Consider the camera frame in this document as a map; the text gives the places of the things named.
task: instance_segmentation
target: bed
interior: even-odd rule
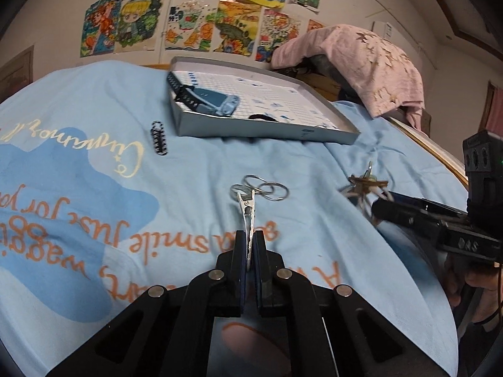
[[[389,189],[465,209],[443,163],[383,118],[335,102],[361,132],[351,146],[178,137],[166,71],[103,61],[53,72],[0,106],[0,339],[41,377],[149,286],[186,285],[232,246],[229,188],[256,174],[285,184],[257,200],[256,226],[286,266],[351,285],[449,375],[457,336],[437,257],[391,224],[376,229],[339,191],[373,173]],[[164,124],[168,154],[150,127]],[[218,319],[208,376],[286,376],[284,325]],[[253,356],[235,336],[256,344]]]

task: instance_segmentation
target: metal screw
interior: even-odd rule
[[[219,281],[225,276],[225,273],[220,269],[213,269],[210,273],[208,273],[208,276],[214,281]]]
[[[148,290],[148,295],[151,298],[160,298],[164,294],[164,288],[160,286],[151,287]]]
[[[347,285],[339,285],[335,291],[341,295],[341,296],[344,296],[345,298],[347,298],[348,296],[351,296],[351,294],[353,293],[353,289],[351,289],[351,287],[347,286]]]
[[[278,278],[281,278],[281,279],[289,279],[292,277],[293,274],[290,269],[281,268],[281,269],[278,269],[278,271],[276,272],[276,275],[278,276]]]

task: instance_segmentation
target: person's hand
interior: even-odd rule
[[[484,264],[472,263],[464,274],[455,271],[455,258],[452,254],[445,261],[445,276],[442,286],[449,300],[451,308],[455,308],[461,302],[461,289],[465,283],[472,287],[482,287],[484,293],[480,304],[473,315],[472,322],[477,323],[487,319],[498,309],[498,273],[501,268]]]

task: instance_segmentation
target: wall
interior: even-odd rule
[[[57,69],[74,67],[93,61],[117,59],[135,64],[167,63],[175,55],[202,55],[186,51],[161,51],[158,28],[158,46],[155,51],[107,54],[79,58],[82,21],[86,9],[96,0],[29,0],[0,41],[0,66],[11,57],[35,44],[34,79]],[[160,18],[167,12],[169,0],[164,0]],[[287,13],[312,17],[327,25],[352,24],[371,29],[374,21],[388,21],[413,46],[420,42],[431,59],[436,57],[437,42],[428,25],[408,0],[321,0],[320,13],[314,14],[304,7],[287,6]],[[249,65],[261,64],[251,58],[213,52],[208,56]],[[423,78],[426,92],[431,85],[433,67],[423,59]]]
[[[426,98],[432,116],[431,138],[463,160],[462,143],[477,133],[487,83],[503,86],[503,75],[449,46],[439,46],[437,70]]]

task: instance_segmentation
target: pink blanket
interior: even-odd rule
[[[406,106],[409,123],[421,131],[423,80],[399,47],[374,32],[352,25],[312,30],[273,53],[274,69],[293,67],[303,58],[325,54],[358,93],[371,117]]]

